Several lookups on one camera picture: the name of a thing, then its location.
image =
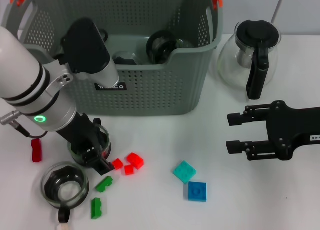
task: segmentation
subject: green indicator light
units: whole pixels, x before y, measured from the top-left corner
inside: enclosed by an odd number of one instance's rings
[[[45,122],[47,118],[45,116],[36,116],[34,117],[34,120],[37,122]]]

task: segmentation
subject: glass teapot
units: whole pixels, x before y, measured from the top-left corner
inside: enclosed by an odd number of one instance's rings
[[[259,99],[275,74],[280,41],[280,31],[268,21],[239,22],[218,58],[221,77],[232,86],[246,88],[249,99]]]

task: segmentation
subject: blue block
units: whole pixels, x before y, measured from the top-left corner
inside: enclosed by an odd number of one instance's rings
[[[189,182],[188,200],[189,201],[207,201],[207,184],[205,182]]]
[[[183,161],[176,169],[173,171],[174,175],[177,176],[184,184],[197,173],[197,171],[186,161]]]

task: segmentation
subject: teal block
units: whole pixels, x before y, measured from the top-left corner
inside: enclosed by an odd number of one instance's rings
[[[197,171],[189,163],[183,161],[179,166],[176,167],[173,173],[184,184],[187,184],[188,181],[190,181],[190,179],[197,173]]]

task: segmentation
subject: red lego brick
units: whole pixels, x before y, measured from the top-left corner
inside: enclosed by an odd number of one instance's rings
[[[32,161],[40,162],[42,161],[42,146],[40,139],[33,139],[31,141],[32,146]]]
[[[132,165],[124,166],[124,173],[126,175],[132,175],[132,174],[134,174],[134,172],[135,172],[134,166],[132,166]]]
[[[116,160],[114,160],[114,161],[112,162],[112,164],[113,164],[113,166],[114,166],[114,168],[115,168],[116,170],[118,170],[118,169],[120,169],[120,168],[122,168],[122,167],[124,166],[124,164],[122,163],[122,161],[121,161],[119,158],[117,158]]]
[[[140,169],[145,164],[144,160],[133,152],[126,157],[126,160],[131,163],[136,169]]]

